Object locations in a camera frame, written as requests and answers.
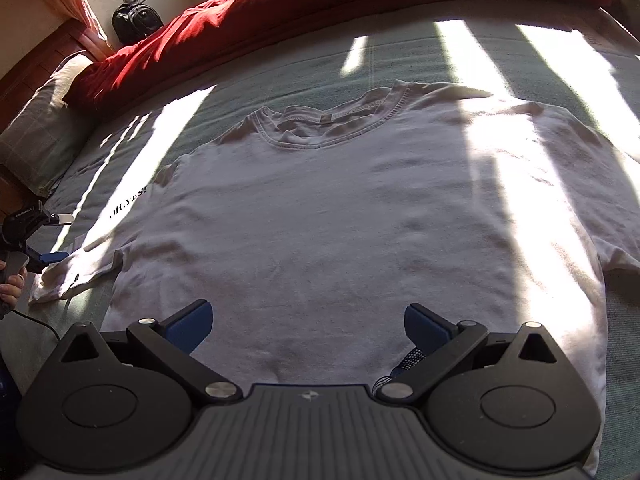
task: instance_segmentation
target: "finger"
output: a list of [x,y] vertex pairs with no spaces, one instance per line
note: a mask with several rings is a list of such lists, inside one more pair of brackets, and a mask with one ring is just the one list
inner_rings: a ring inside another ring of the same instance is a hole
[[13,296],[14,298],[20,298],[22,294],[22,289],[18,288],[15,285],[9,285],[5,283],[4,285],[0,285],[0,294],[4,294],[6,296]]
[[21,274],[14,274],[13,276],[9,276],[9,279],[6,280],[9,285],[15,285],[18,288],[24,287],[24,278]]
[[18,304],[18,300],[13,296],[9,296],[7,294],[0,294],[0,300],[4,301],[7,305],[9,305],[12,310]]

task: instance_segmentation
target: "t-shirt sleeve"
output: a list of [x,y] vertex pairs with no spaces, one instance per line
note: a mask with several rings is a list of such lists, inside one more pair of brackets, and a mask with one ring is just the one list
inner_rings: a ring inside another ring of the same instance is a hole
[[161,168],[151,183],[140,190],[126,214],[114,216],[113,221],[99,227],[98,232],[92,228],[76,243],[79,248],[36,276],[30,304],[70,298],[98,276],[118,269],[122,264],[123,251],[138,238],[145,227],[145,219],[154,214],[179,165],[180,158]]
[[640,272],[640,164],[564,108],[545,106],[536,131],[604,272]]

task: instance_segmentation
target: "ribbed black surface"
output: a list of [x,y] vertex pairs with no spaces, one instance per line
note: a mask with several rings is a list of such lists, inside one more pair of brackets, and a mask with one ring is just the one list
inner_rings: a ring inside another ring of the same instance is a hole
[[[40,467],[36,479],[90,478]],[[455,462],[409,409],[373,401],[362,386],[256,386],[205,410],[189,436],[157,460],[102,480],[485,480]],[[578,470],[554,480],[585,480]]]

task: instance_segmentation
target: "red blanket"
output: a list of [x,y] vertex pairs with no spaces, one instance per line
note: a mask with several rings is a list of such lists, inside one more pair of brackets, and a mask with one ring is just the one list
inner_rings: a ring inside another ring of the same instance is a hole
[[[305,32],[442,0],[209,0],[87,67],[65,101],[108,118],[209,68]],[[574,0],[594,6],[610,0]]]

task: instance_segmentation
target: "bed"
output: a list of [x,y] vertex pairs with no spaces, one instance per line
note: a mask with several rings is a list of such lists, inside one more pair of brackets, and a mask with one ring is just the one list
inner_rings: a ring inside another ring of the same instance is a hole
[[[471,58],[461,56],[461,45]],[[569,70],[576,48],[585,59],[598,60],[590,64],[587,78]],[[75,213],[75,223],[41,229],[30,244],[41,252],[78,248],[100,218],[126,214],[129,198],[161,166],[265,104],[275,110],[300,103],[326,109],[391,86],[395,79],[471,86],[506,81],[517,97],[565,107],[585,124],[606,130],[611,128],[609,112],[627,114],[629,120],[640,114],[638,56],[640,43],[603,10],[545,0],[411,6],[311,32],[174,85],[101,124],[47,201],[52,211]],[[597,91],[590,84],[594,80]],[[640,470],[640,342],[634,333],[640,320],[638,279],[616,272],[606,280],[602,480]],[[103,276],[67,300],[27,306],[23,299],[19,308],[61,333],[79,320],[99,327],[113,282],[114,275]],[[2,357],[22,391],[54,346],[47,330],[27,320],[8,316],[0,323]]]

